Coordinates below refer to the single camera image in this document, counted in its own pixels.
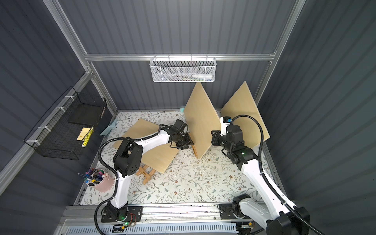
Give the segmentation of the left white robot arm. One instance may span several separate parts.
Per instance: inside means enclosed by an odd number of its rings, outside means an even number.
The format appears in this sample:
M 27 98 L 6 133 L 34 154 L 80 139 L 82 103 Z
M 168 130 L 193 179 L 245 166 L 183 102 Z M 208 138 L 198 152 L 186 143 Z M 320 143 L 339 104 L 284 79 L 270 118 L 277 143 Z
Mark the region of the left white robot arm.
M 188 149 L 194 145 L 188 134 L 189 126 L 177 119 L 173 125 L 160 124 L 158 131 L 138 139 L 130 137 L 113 138 L 99 147 L 97 156 L 99 162 L 115 175 L 115 188 L 111 198 L 103 201 L 106 214 L 116 222 L 134 218 L 128 209 L 128 192 L 133 176 L 140 168 L 142 156 L 150 150 L 167 143 L 175 144 L 178 150 Z M 106 145 L 121 141 L 120 147 L 113 156 L 113 166 L 109 166 L 102 158 Z

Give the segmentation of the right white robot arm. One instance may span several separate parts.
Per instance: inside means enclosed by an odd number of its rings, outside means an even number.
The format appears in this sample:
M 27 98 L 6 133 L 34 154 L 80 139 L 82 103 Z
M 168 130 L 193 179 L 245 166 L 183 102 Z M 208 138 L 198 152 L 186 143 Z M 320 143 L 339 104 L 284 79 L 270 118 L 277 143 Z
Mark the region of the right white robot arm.
M 304 207 L 297 207 L 263 171 L 261 158 L 245 146 L 240 127 L 225 123 L 221 130 L 213 130 L 211 135 L 212 144 L 225 150 L 225 156 L 250 180 L 265 203 L 262 206 L 250 196 L 242 194 L 233 199 L 234 215 L 251 218 L 268 235 L 307 235 L 308 211 Z

